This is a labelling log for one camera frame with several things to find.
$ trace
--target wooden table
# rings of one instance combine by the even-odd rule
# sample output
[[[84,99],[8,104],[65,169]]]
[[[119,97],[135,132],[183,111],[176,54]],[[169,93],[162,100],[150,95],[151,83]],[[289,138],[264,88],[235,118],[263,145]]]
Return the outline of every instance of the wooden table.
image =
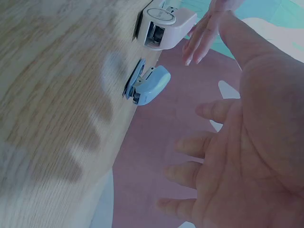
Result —
[[[86,228],[135,111],[150,0],[0,2],[0,227]]]

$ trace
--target fingernail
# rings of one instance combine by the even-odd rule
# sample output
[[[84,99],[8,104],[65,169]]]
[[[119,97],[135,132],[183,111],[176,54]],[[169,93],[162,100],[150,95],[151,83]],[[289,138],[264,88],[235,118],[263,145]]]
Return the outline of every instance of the fingernail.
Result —
[[[156,207],[162,208],[163,206],[167,205],[170,202],[170,199],[161,198],[156,202]]]
[[[186,62],[186,66],[189,66],[191,61],[192,61],[192,59],[188,59],[187,62]]]
[[[204,113],[204,104],[201,104],[195,108],[195,113],[197,115],[203,115]]]
[[[175,143],[175,149],[178,150],[178,149],[181,149],[183,148],[183,141],[182,140],[177,140],[176,143]]]
[[[196,64],[199,64],[201,62],[203,58],[199,58],[198,60],[196,60]]]
[[[165,177],[170,177],[171,176],[171,173],[170,173],[170,166],[166,166],[164,169],[163,169],[163,174],[165,175]]]

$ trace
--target hand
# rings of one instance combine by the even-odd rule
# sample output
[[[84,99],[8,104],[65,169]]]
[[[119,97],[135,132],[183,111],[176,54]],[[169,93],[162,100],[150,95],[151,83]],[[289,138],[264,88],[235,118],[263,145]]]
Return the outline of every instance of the hand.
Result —
[[[183,47],[182,59],[189,65],[192,59],[199,63],[208,53],[219,32],[219,21],[227,10],[236,10],[244,0],[212,0],[208,12],[188,35],[191,37]]]
[[[221,37],[242,68],[241,99],[201,104],[218,133],[182,139],[177,150],[204,163],[169,166],[165,176],[197,199],[160,199],[168,215],[198,228],[304,227],[304,64],[226,12]]]

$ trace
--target palm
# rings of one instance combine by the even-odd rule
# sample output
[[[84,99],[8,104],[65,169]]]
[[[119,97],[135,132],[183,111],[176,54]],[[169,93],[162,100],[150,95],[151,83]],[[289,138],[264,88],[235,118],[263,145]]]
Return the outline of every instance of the palm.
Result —
[[[296,225],[303,199],[292,194],[261,158],[242,116],[240,100],[232,101],[224,127],[206,149],[196,178],[192,220],[207,228],[284,228],[291,220]]]
[[[197,107],[224,126],[180,140],[179,152],[204,163],[169,166],[165,175],[198,197],[158,206],[199,228],[303,227],[304,65],[230,12],[220,32],[242,69],[241,99]]]

